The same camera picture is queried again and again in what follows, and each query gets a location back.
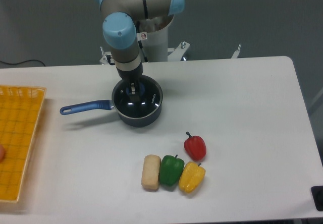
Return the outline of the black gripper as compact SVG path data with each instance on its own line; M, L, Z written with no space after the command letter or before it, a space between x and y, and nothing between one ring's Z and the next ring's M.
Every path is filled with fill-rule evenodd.
M117 72L120 76L120 81L118 84L126 83L128 84L129 93L133 93L133 100L140 100L140 83L139 78L143 74L143 65L139 64L137 67L128 64L116 64Z

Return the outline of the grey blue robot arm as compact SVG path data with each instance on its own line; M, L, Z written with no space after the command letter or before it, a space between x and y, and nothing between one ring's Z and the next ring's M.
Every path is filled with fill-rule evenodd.
M185 0L96 0L103 17L103 36L119 76L129 88L130 98L139 99L143 73L135 23L179 14Z

